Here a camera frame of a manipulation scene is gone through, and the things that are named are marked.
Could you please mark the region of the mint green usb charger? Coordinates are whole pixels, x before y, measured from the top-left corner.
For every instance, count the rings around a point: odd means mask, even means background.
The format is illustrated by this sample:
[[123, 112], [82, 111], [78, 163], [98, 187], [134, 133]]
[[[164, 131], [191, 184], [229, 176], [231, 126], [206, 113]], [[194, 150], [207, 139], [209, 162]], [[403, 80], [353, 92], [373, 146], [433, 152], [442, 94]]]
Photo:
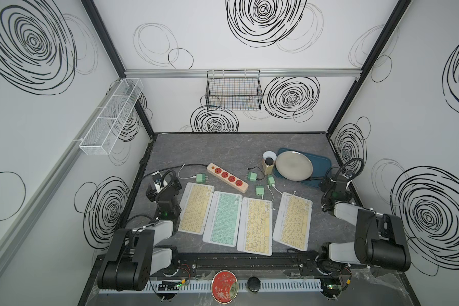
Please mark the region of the mint green usb charger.
[[275, 178], [271, 175], [269, 175], [267, 177], [267, 183], [270, 187], [274, 187], [275, 186]]

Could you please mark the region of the mint green wireless keyboard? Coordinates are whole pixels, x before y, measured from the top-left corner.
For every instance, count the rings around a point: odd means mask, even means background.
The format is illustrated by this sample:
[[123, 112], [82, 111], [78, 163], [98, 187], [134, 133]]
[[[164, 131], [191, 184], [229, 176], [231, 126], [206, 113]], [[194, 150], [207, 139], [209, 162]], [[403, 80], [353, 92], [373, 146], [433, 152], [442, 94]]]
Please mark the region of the mint green wireless keyboard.
[[242, 209], [242, 195], [215, 191], [203, 233], [208, 244], [235, 247]]

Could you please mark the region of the cream power strip red sockets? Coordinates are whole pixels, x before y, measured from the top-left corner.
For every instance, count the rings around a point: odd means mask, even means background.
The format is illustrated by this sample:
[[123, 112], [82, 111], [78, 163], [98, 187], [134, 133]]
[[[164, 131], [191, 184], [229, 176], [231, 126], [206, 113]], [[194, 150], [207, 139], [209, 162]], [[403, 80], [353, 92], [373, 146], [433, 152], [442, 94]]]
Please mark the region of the cream power strip red sockets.
[[218, 167], [218, 165], [214, 163], [210, 163], [207, 166], [207, 171], [211, 175], [213, 175], [220, 181], [223, 181], [225, 184], [229, 185], [230, 187], [234, 188], [240, 193], [246, 193], [249, 188], [247, 182], [244, 182], [242, 179], [234, 176], [233, 174], [222, 169], [221, 167]]

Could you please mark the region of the yellow wireless keyboard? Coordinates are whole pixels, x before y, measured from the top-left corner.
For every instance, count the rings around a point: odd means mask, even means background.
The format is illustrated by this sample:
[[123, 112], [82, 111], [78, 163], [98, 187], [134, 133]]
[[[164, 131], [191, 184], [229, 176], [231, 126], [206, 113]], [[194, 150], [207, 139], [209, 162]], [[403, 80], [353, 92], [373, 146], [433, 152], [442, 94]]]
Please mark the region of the yellow wireless keyboard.
[[243, 198], [238, 229], [237, 251], [271, 256], [273, 203]]
[[308, 251], [313, 202], [283, 193], [279, 204], [273, 240], [299, 251]]

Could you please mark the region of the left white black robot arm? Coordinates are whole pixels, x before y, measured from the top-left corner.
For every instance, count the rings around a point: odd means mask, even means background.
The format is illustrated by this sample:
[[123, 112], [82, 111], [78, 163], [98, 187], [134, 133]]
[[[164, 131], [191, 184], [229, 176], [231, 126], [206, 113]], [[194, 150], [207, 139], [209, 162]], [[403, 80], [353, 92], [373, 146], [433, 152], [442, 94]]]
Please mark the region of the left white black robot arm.
[[99, 289], [140, 291], [152, 275], [178, 272], [177, 248], [161, 243], [177, 233], [182, 186], [173, 170], [153, 173], [152, 180], [147, 197], [156, 204], [156, 215], [139, 228], [115, 231], [98, 272]]

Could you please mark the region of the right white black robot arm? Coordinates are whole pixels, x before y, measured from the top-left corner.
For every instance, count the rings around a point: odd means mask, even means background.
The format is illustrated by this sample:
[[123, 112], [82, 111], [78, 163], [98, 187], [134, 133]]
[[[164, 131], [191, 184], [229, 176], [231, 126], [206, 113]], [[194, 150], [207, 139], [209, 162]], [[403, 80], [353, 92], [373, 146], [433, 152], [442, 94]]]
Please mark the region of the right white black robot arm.
[[336, 174], [327, 175], [320, 182], [322, 211], [351, 224], [355, 232], [351, 242], [323, 244], [319, 259], [342, 266], [408, 271], [411, 255], [401, 218], [352, 204], [352, 194], [347, 190], [350, 181], [350, 177]]

